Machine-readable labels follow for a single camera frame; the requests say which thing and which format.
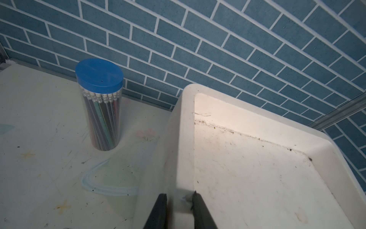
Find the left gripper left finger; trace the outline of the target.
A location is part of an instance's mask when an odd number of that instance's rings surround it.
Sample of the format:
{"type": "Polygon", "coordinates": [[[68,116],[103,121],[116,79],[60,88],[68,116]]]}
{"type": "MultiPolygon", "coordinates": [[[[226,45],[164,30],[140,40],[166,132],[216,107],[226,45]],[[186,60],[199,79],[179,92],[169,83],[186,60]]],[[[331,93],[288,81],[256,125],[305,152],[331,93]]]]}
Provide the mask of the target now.
{"type": "Polygon", "coordinates": [[[143,229],[166,229],[167,195],[160,194],[143,229]]]}

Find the white plastic drawer cabinet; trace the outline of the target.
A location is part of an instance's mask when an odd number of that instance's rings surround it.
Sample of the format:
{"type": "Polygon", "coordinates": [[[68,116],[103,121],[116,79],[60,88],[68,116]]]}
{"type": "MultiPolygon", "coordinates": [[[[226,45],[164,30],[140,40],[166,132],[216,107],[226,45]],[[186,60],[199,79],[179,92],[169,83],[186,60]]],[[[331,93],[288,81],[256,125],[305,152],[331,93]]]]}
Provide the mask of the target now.
{"type": "Polygon", "coordinates": [[[363,229],[366,196],[324,133],[199,85],[182,92],[144,170],[132,222],[167,195],[167,227],[194,227],[200,194],[220,229],[363,229]]]}

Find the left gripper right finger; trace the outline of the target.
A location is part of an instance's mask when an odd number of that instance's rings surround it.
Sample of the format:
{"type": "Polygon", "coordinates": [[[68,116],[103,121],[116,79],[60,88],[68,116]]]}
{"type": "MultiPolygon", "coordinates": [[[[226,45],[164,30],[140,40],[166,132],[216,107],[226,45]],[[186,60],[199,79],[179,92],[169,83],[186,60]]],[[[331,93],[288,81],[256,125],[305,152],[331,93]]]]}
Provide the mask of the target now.
{"type": "Polygon", "coordinates": [[[202,196],[196,191],[192,196],[192,211],[195,229],[218,229],[202,196]]]}

